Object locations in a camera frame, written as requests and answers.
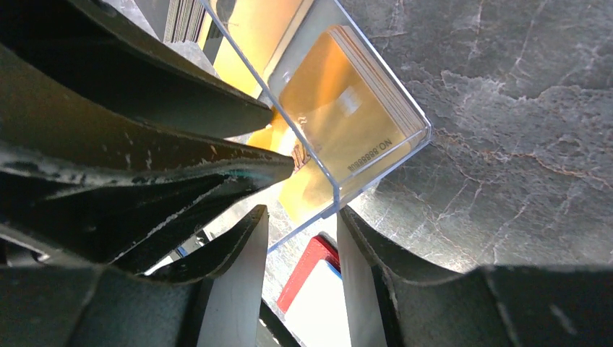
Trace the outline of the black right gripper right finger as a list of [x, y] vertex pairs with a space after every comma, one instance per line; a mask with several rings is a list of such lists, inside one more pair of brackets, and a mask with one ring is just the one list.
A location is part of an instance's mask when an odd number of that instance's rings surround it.
[[610, 346], [612, 268], [483, 265], [457, 273], [351, 208], [338, 253], [353, 346]]

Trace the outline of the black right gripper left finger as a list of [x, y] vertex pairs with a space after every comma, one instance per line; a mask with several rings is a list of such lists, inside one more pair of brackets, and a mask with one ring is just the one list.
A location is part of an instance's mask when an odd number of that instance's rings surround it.
[[229, 231], [149, 275], [184, 289], [169, 318], [145, 326], [144, 346], [254, 346], [260, 313], [269, 214], [251, 209]]

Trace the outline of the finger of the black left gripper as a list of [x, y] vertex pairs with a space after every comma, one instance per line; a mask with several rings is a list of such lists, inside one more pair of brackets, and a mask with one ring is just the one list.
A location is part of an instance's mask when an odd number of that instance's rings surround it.
[[1, 44], [51, 79], [122, 116], [217, 138], [267, 126], [248, 96], [102, 1], [3, 1]]
[[291, 158], [132, 121], [1, 49], [1, 238], [143, 273]]

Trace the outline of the red leather card holder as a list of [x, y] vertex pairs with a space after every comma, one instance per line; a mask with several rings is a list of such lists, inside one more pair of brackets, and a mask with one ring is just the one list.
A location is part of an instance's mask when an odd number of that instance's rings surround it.
[[301, 345], [351, 345], [340, 259], [328, 235], [309, 240], [276, 304]]

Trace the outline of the gold VIP card stack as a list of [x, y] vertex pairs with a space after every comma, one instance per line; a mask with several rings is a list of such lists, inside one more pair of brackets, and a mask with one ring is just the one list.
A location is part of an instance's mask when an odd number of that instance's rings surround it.
[[303, 223], [374, 181], [429, 133], [353, 28], [332, 25], [315, 41], [251, 146], [293, 158], [279, 202]]

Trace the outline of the clear acrylic card tray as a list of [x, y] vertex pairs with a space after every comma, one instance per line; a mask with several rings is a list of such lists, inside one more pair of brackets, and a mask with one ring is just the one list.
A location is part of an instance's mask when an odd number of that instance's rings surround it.
[[210, 71], [272, 106], [248, 143], [294, 160], [273, 191], [276, 249], [424, 148], [432, 124], [338, 1], [138, 1], [162, 42], [198, 46]]

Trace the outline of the black VIP card stack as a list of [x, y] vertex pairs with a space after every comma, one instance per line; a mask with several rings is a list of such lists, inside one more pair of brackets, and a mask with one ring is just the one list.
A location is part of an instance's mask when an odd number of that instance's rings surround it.
[[198, 0], [170, 0], [163, 42], [197, 42], [205, 8]]

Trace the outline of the gold card stack middle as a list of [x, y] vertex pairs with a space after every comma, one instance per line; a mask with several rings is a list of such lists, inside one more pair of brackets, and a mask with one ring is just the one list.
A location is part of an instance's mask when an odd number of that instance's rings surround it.
[[258, 98], [262, 87], [241, 57], [245, 57], [257, 75], [264, 80], [268, 79], [314, 2], [244, 0], [205, 3], [211, 28], [218, 28], [213, 18], [219, 19], [220, 27], [240, 50], [237, 53], [230, 41], [222, 37], [213, 58], [215, 72], [224, 82]]

